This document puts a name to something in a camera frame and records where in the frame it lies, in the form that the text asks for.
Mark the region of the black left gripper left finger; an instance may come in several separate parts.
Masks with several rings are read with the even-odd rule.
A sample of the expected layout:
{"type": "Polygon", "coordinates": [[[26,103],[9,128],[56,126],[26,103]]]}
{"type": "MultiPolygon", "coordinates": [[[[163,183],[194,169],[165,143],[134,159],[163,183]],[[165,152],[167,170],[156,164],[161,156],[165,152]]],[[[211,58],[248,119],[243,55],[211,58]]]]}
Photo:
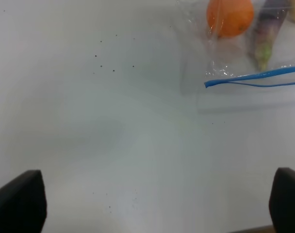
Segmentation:
{"type": "Polygon", "coordinates": [[[46,218],[40,170],[27,170],[0,188],[0,233],[40,233],[46,218]]]}

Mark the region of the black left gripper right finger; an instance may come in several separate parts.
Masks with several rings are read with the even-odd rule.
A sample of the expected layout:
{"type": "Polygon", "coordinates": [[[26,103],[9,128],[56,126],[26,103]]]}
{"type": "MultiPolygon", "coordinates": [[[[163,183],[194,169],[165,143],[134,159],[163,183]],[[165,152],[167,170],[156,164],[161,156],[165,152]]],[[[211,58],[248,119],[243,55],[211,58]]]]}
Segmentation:
{"type": "Polygon", "coordinates": [[[271,195],[269,212],[277,233],[295,233],[295,171],[277,169],[271,195]]]}

